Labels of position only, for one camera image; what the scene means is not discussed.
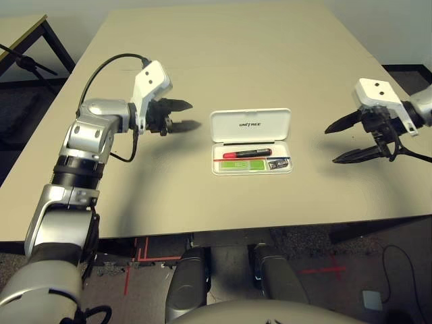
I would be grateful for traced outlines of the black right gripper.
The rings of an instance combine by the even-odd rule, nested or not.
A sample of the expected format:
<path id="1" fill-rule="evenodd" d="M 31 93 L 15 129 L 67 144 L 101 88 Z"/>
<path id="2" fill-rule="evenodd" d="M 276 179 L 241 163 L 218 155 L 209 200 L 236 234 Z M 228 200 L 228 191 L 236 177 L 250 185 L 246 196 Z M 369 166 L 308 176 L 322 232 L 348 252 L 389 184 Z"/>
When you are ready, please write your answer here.
<path id="1" fill-rule="evenodd" d="M 387 108 L 377 106 L 363 108 L 345 115 L 325 129 L 326 134 L 341 132 L 353 127 L 358 122 L 366 133 L 370 133 L 375 141 L 375 146 L 363 149 L 354 149 L 334 158 L 333 163 L 352 164 L 370 161 L 385 157 L 395 159 L 398 155 L 398 134 L 392 126 L 392 121 Z"/>

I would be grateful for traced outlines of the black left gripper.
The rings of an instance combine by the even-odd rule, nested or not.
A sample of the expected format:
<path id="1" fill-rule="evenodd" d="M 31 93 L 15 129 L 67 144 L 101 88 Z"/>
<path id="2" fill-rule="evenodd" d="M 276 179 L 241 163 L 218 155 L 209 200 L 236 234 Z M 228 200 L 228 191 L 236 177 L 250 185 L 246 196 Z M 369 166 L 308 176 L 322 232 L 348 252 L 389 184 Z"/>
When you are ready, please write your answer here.
<path id="1" fill-rule="evenodd" d="M 159 133 L 161 136 L 179 134 L 196 130 L 200 123 L 195 120 L 171 121 L 171 112 L 180 112 L 193 108 L 189 102 L 181 99 L 162 98 L 159 101 L 152 100 L 146 111 L 146 129 L 151 133 Z"/>

